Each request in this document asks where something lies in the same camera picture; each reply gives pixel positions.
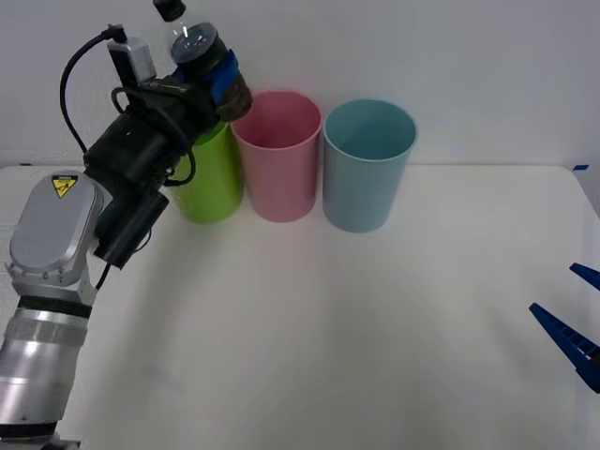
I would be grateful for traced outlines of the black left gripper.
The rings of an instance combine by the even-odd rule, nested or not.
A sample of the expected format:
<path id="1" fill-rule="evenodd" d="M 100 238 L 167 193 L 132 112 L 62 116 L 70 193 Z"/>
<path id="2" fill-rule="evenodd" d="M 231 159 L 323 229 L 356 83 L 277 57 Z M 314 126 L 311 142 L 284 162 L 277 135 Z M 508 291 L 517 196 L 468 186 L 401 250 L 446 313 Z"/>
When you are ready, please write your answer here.
<path id="1" fill-rule="evenodd" d="M 220 122 L 216 104 L 224 102 L 238 73 L 237 58 L 228 50 L 209 76 L 211 95 L 205 87 L 181 82 L 185 77 L 179 68 L 174 77 L 139 84 L 138 140 L 143 144 L 193 144 Z"/>

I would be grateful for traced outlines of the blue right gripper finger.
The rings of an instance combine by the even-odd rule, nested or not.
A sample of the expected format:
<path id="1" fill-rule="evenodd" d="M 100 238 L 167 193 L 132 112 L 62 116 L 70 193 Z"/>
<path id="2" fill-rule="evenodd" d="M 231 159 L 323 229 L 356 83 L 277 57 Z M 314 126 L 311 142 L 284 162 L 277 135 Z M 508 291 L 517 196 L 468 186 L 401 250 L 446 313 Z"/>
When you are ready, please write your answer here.
<path id="1" fill-rule="evenodd" d="M 538 304 L 531 304 L 529 311 L 568 358 L 579 377 L 598 393 L 599 346 Z"/>
<path id="2" fill-rule="evenodd" d="M 580 263 L 573 263 L 569 270 L 580 278 L 585 280 L 587 283 L 592 285 L 595 289 L 600 289 L 600 272 L 590 267 L 584 266 Z"/>

